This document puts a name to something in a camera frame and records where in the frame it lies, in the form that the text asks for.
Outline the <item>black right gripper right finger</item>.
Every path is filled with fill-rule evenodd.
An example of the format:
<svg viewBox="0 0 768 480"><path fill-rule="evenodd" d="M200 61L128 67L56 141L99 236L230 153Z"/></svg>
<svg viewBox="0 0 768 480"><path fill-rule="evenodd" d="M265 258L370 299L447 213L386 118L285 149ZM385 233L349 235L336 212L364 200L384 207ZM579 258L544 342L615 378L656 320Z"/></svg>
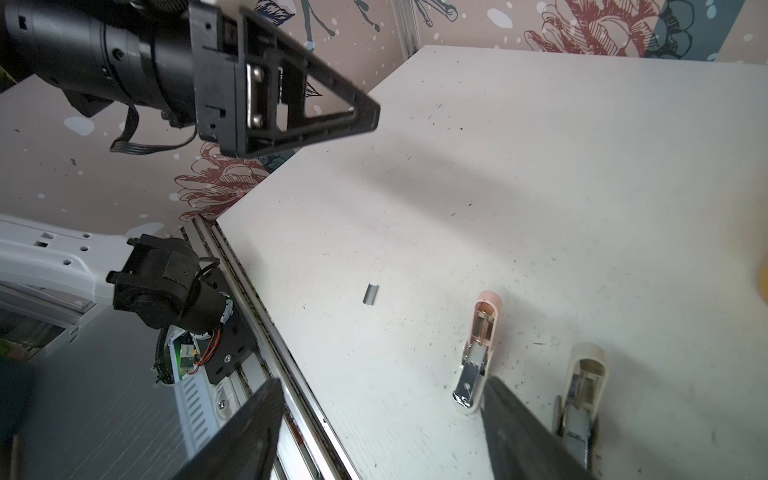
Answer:
<svg viewBox="0 0 768 480"><path fill-rule="evenodd" d="M592 477L495 376L485 382L481 417L495 479L567 480Z"/></svg>

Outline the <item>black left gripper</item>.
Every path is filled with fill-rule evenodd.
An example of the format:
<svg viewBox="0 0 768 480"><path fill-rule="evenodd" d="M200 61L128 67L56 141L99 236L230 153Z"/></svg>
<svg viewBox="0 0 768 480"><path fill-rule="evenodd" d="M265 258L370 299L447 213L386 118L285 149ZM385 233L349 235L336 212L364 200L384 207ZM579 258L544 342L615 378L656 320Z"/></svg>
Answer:
<svg viewBox="0 0 768 480"><path fill-rule="evenodd" d="M188 5L196 125L200 138L237 158L255 158L374 131L381 106L261 15L231 18ZM312 79L346 104L306 113Z"/></svg>

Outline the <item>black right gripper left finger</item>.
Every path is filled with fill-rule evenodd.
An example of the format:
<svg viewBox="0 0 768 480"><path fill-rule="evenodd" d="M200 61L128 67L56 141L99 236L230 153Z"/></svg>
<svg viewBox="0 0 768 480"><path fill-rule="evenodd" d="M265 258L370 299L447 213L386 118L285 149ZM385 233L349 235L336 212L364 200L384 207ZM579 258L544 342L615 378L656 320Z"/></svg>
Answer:
<svg viewBox="0 0 768 480"><path fill-rule="evenodd" d="M285 412L282 382L265 381L176 479L268 479Z"/></svg>

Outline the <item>beige olive mini stapler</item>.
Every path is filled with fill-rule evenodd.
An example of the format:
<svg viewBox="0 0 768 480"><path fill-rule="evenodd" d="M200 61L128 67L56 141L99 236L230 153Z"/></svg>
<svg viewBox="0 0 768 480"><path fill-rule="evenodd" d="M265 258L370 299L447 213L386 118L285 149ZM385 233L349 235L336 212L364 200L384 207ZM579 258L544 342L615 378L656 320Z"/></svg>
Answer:
<svg viewBox="0 0 768 480"><path fill-rule="evenodd" d="M552 430L565 450L588 472L599 434L599 409L609 379L604 350L593 343L573 346L564 390L555 397Z"/></svg>

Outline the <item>grey staple strip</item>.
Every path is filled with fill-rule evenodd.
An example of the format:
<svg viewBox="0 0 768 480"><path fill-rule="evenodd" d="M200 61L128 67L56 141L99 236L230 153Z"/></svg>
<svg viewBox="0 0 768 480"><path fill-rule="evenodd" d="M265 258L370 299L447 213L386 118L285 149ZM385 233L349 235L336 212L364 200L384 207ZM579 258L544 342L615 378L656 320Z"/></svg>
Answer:
<svg viewBox="0 0 768 480"><path fill-rule="evenodd" d="M375 284L369 284L366 288L364 297L363 297L363 304L368 306L373 306L378 294L379 286Z"/></svg>

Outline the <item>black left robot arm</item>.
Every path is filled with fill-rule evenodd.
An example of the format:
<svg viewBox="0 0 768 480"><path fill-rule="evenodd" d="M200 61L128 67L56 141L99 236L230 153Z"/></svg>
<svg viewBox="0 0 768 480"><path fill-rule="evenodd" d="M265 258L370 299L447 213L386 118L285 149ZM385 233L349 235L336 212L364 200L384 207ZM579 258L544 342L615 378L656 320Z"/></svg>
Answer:
<svg viewBox="0 0 768 480"><path fill-rule="evenodd" d="M378 126L380 105L263 10L229 17L202 1L5 1L1 29L23 70L81 115L127 107L114 153L156 152L133 141L142 107L244 159Z"/></svg>

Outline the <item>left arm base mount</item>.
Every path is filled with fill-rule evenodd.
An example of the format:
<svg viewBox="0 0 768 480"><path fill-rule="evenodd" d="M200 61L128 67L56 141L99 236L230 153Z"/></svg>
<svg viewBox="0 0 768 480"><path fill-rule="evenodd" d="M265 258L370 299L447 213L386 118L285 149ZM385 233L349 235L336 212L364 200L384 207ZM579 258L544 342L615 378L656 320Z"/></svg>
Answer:
<svg viewBox="0 0 768 480"><path fill-rule="evenodd" d="M106 281L114 286L113 307L131 312L159 332L153 369L157 381L171 385L178 356L168 345L173 327L196 338L198 353L182 374L203 370L212 385L233 374L258 351L242 309L237 305L217 257L201 257L189 242L147 234L130 238L132 248L123 268Z"/></svg>

